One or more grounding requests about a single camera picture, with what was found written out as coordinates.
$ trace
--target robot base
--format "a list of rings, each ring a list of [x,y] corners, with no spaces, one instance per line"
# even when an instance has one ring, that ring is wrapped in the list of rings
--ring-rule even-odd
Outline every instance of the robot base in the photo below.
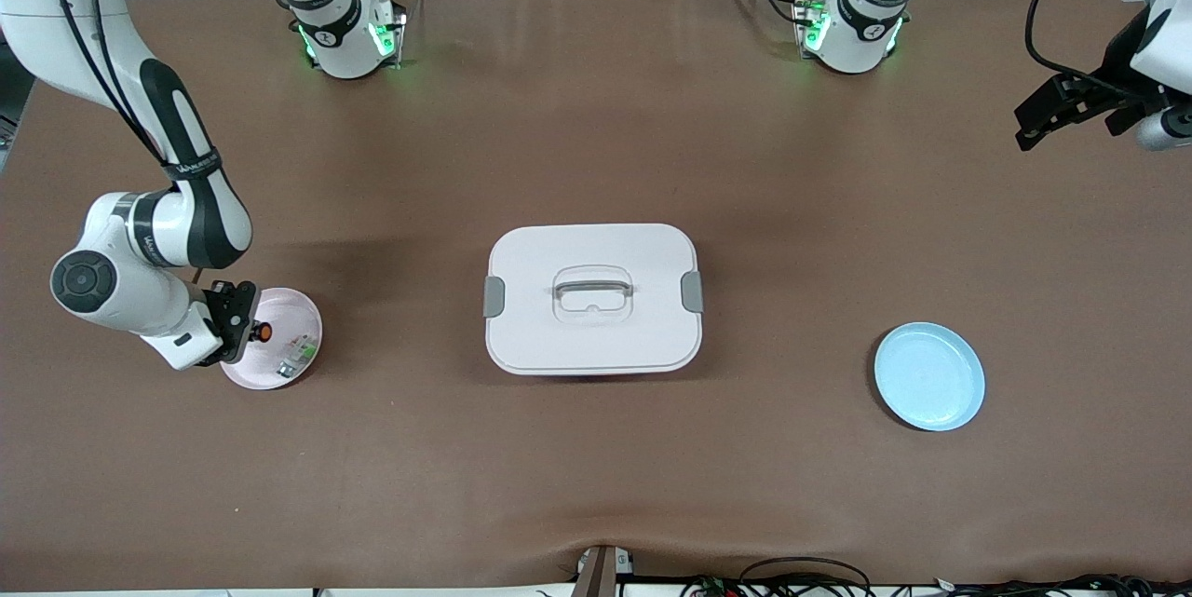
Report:
[[[221,363],[229,379],[248,390],[273,390],[310,368],[323,342],[323,317],[310,297],[294,288],[265,288],[253,318],[267,322],[272,337],[248,343],[238,362]]]
[[[838,0],[809,0],[808,6],[793,6],[795,19],[807,19],[809,27],[795,24],[795,41],[803,58],[818,58],[824,66],[840,74],[864,74],[873,70],[894,50],[898,32],[902,29],[899,19],[889,37],[882,41],[861,41],[852,29],[833,8]]]
[[[303,27],[297,29],[311,67],[343,80],[362,79],[378,68],[401,68],[405,7],[392,0],[364,0],[362,4],[368,8],[365,14],[368,20],[361,20],[335,49],[316,45]]]

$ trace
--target pink plate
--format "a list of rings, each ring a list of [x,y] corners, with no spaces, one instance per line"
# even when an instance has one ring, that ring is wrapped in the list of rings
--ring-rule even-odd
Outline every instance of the pink plate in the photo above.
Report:
[[[256,322],[268,322],[273,337],[267,343],[252,342],[244,347],[244,355],[235,365],[221,362],[224,373],[236,385],[248,390],[273,390],[294,381],[310,368],[317,349],[323,343],[323,318],[310,297],[294,288],[263,288],[261,300],[253,317]],[[278,368],[285,361],[296,338],[315,338],[315,356],[302,365],[292,377],[283,377]]]

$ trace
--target brown table surface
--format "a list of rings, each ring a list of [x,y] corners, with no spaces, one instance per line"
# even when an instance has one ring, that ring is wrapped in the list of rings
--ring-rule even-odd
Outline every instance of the brown table surface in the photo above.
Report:
[[[405,68],[336,82],[272,0],[142,0],[255,223],[205,280],[302,288],[315,369],[257,393],[58,309],[89,203],[164,185],[114,113],[33,92],[2,176],[0,586],[552,582],[820,554],[879,582],[1192,573],[1192,156],[1099,123],[1037,151],[1028,0],[914,0],[874,74],[800,62],[764,0],[416,0]],[[1140,6],[1054,0],[1078,66]],[[526,380],[484,347],[523,224],[693,237],[677,373]],[[875,344],[954,327],[976,419],[875,402]]]

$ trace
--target gray latch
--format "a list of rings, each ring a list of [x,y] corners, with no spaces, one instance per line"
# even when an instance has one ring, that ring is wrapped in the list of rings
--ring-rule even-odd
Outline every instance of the gray latch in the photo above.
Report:
[[[689,270],[679,279],[679,294],[683,297],[683,309],[691,313],[703,313],[703,282],[699,270]]]
[[[484,317],[495,318],[505,312],[505,281],[497,275],[484,279]]]

